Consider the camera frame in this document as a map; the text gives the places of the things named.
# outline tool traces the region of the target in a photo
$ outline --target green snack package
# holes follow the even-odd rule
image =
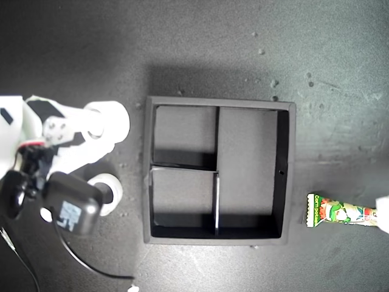
[[[308,194],[307,227],[316,227],[323,221],[377,226],[377,210]]]

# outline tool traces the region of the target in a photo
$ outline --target candy wrapper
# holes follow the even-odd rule
[[[377,226],[377,210],[333,201],[310,193],[306,225],[316,227],[323,221]]]

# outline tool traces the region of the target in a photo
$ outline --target debris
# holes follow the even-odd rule
[[[278,80],[273,79],[273,80],[270,82],[270,87],[271,87],[271,88],[276,88],[278,84],[280,84],[280,82],[278,82]]]
[[[136,160],[137,160],[138,162],[141,162],[142,159],[143,159],[143,153],[142,153],[142,152],[139,152],[138,155],[136,156]]]
[[[184,91],[183,89],[178,89],[177,94],[178,94],[179,96],[184,96],[185,91]]]

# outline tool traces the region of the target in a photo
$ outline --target red wire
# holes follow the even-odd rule
[[[26,146],[32,146],[32,145],[44,145],[44,142],[43,141],[31,141],[31,142],[27,141],[27,142],[20,144],[18,149],[20,149],[22,147],[26,147]]]

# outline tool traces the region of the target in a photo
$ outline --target black box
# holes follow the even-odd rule
[[[294,147],[294,103],[148,97],[145,242],[285,243]]]

